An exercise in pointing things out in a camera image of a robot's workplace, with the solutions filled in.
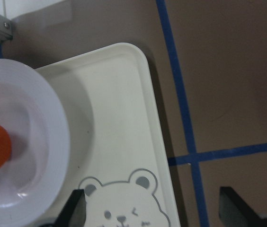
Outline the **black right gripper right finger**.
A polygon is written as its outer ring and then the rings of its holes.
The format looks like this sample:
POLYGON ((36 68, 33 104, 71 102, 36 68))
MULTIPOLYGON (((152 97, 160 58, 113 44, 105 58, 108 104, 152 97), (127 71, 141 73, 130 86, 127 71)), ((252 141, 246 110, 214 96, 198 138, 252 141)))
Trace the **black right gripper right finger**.
POLYGON ((225 227, 266 226, 266 222, 231 187, 220 187, 219 218, 225 227))

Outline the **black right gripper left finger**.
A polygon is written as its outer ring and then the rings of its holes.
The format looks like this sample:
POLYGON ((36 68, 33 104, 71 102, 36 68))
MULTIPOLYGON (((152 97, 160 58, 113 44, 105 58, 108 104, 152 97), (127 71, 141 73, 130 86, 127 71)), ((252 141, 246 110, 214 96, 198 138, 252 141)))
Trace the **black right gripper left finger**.
POLYGON ((83 189, 73 190, 53 227, 83 227, 86 222, 86 200, 83 189))

